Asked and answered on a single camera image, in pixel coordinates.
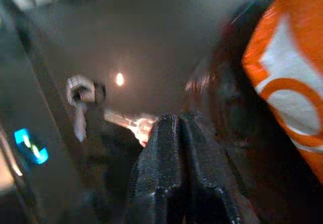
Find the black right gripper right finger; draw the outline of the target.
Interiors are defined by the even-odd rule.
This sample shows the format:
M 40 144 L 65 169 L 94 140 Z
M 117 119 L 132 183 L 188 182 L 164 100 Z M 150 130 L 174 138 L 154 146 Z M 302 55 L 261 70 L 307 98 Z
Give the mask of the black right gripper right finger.
M 188 168 L 187 223 L 242 223 L 239 189 L 212 126 L 199 113 L 180 114 Z

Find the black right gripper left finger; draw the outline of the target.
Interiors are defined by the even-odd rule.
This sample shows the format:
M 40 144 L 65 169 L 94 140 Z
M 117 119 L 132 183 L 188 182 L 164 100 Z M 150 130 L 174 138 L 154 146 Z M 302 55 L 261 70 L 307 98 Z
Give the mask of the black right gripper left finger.
M 186 176 L 181 123 L 164 115 L 139 154 L 129 183 L 129 223 L 182 223 Z

